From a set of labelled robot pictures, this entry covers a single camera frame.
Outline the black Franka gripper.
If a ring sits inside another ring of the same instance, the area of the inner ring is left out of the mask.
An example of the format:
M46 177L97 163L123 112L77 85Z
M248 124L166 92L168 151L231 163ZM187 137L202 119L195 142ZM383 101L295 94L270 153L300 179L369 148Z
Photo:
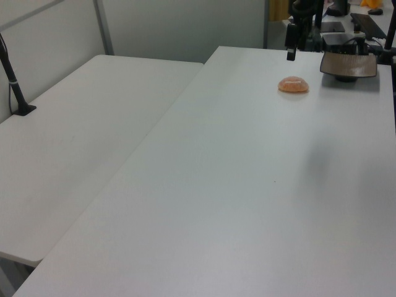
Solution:
M294 24L288 24L286 30L285 46L287 61L294 61L298 44L299 50L305 50L306 41L311 31L311 22L306 20L315 16L314 26L321 28L322 25L322 1L320 0L291 0L290 15Z

